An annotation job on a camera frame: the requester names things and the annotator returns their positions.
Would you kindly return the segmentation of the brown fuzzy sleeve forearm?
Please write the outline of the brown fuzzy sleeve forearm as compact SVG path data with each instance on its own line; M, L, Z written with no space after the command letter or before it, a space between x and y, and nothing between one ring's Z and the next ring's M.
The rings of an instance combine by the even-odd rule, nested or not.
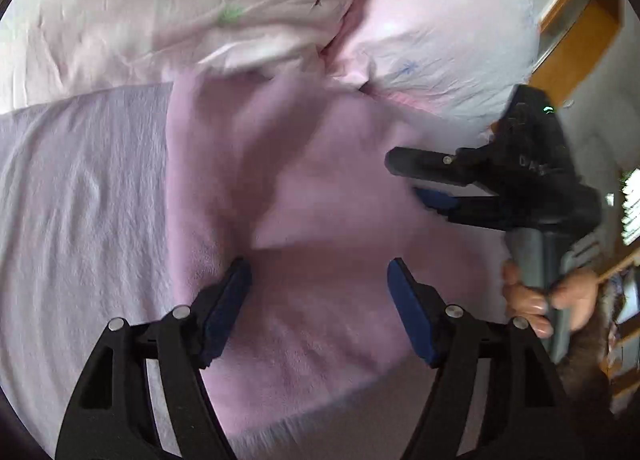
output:
M608 354L614 317L620 312L619 297L612 284L599 290L593 314L572 335L567 354L556 366L565 393L576 409L604 411L610 406L610 384L601 362Z

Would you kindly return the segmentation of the right hand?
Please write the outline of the right hand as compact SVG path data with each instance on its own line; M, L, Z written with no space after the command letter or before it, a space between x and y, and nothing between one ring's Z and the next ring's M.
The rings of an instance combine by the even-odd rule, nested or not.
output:
M554 332L547 317L552 308L570 313L571 332L582 330L596 310L598 276L589 268L574 269L549 293L544 293L523 284L518 266L506 261L502 265L502 281L506 316L525 318L541 339L550 338Z

